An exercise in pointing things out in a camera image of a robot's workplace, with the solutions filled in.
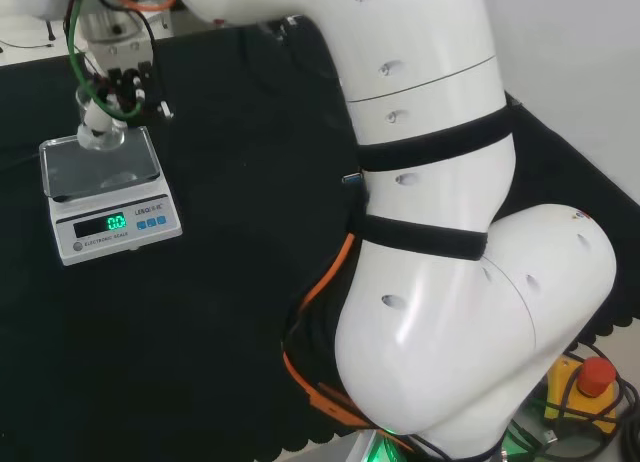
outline black velcro strap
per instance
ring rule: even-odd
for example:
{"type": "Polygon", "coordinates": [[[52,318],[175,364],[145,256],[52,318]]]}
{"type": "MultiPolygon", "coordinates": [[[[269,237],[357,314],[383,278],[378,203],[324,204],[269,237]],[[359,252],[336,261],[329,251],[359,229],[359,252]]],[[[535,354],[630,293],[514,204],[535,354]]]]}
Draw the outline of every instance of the black velcro strap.
{"type": "Polygon", "coordinates": [[[414,224],[375,215],[365,215],[352,229],[374,244],[464,260],[480,260],[488,239],[484,232],[414,224]]]}
{"type": "Polygon", "coordinates": [[[401,170],[433,164],[484,149],[513,132],[511,111],[504,107],[466,124],[376,145],[358,147],[360,166],[369,172],[401,170]]]}

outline white wall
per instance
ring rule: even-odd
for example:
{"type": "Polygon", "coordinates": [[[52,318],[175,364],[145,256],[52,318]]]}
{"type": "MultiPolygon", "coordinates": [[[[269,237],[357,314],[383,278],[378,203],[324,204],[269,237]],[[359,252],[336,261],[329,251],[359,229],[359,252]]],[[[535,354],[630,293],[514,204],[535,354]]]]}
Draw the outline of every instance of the white wall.
{"type": "Polygon", "coordinates": [[[640,202],[640,0],[487,0],[506,88],[640,202]]]}
{"type": "Polygon", "coordinates": [[[15,0],[0,0],[0,17],[13,15],[16,12],[15,0]]]}

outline green light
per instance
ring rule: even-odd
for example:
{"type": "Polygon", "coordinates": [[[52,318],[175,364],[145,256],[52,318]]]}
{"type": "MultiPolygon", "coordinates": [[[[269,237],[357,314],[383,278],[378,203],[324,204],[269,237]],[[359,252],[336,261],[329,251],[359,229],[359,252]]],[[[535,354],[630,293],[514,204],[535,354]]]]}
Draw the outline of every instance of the green light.
{"type": "Polygon", "coordinates": [[[398,450],[392,440],[376,435],[376,440],[369,452],[367,462],[406,462],[407,459],[398,450]]]}
{"type": "Polygon", "coordinates": [[[116,215],[107,219],[107,227],[109,227],[109,230],[123,229],[126,226],[127,219],[125,219],[122,215],[116,215]]]}

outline green cable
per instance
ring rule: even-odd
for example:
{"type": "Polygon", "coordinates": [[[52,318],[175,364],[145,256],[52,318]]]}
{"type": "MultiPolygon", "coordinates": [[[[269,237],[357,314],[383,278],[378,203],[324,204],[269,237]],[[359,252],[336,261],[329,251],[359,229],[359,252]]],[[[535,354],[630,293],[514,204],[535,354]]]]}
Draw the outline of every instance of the green cable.
{"type": "Polygon", "coordinates": [[[116,120],[129,120],[136,117],[140,112],[142,112],[142,102],[137,101],[135,108],[131,112],[120,112],[118,110],[112,109],[105,102],[103,102],[96,91],[93,89],[91,84],[85,79],[84,74],[82,73],[82,69],[80,69],[80,64],[78,63],[78,58],[76,57],[75,51],[75,33],[76,33],[76,25],[78,22],[78,17],[80,16],[80,9],[82,8],[82,0],[76,0],[73,4],[73,11],[71,13],[71,21],[69,24],[69,60],[71,61],[71,67],[73,68],[73,72],[76,74],[76,78],[78,82],[80,82],[80,86],[82,89],[91,97],[91,99],[96,103],[98,107],[100,107],[105,113],[107,113],[110,117],[113,117],[116,120]]]}

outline emergency stop button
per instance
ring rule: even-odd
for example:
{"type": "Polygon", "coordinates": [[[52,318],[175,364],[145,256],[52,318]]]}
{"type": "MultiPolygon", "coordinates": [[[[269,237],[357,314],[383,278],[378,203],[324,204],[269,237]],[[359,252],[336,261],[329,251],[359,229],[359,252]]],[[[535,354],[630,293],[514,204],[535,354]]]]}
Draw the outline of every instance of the emergency stop button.
{"type": "Polygon", "coordinates": [[[616,368],[602,357],[584,361],[578,376],[578,389],[587,397],[600,397],[616,380],[616,368]]]}

